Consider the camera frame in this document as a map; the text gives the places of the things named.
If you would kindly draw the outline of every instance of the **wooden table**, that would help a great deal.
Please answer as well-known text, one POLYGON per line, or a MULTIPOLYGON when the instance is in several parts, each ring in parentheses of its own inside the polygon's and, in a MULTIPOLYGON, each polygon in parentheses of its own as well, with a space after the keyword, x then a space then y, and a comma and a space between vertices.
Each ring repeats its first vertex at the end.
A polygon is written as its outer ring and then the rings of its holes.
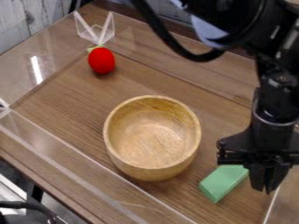
MULTIPOLYGON (((99 23, 107 12, 92 3, 81 15, 99 23)), ((66 17, 49 29, 60 35, 58 27, 70 26, 66 17)), ((207 50, 185 38, 180 41, 195 51, 207 50)), ((88 54, 81 52, 12 105, 14 112, 2 125, 8 127, 12 119, 20 124, 18 138, 0 131, 1 158, 89 223, 261 223, 271 197, 253 191, 248 180, 217 205, 197 189, 216 168, 216 140, 248 126, 257 85, 253 62, 228 53, 195 65, 167 49, 144 24, 117 15, 116 37, 107 46, 116 52, 116 71, 109 76, 91 72, 88 54), (201 123, 200 152, 191 167, 160 183, 127 177, 113 166, 103 141, 108 113, 139 95, 167 95, 181 101, 201 123)), ((17 46, 13 53, 25 47, 17 46)))

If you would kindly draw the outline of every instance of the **green sponge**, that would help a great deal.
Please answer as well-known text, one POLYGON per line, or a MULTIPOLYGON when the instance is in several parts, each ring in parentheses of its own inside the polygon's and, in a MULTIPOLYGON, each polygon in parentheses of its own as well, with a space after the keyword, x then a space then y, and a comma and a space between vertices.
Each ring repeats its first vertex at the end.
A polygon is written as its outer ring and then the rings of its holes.
POLYGON ((248 170, 241 165, 223 165, 200 182, 199 188, 208 199, 217 203, 247 176, 248 170))

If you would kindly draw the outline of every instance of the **black robotic mount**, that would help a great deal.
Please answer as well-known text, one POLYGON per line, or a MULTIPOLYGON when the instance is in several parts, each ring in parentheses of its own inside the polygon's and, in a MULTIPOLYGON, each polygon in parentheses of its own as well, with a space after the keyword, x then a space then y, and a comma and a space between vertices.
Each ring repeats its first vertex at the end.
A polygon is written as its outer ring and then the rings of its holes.
POLYGON ((145 0, 132 0, 163 42, 188 60, 216 59, 232 47, 256 58, 260 87, 248 128, 217 141, 219 164, 244 165, 252 188, 271 193, 299 164, 299 9, 284 0, 171 0, 192 14, 195 30, 213 49, 188 52, 173 39, 145 0), (204 36, 204 21, 225 35, 204 36))

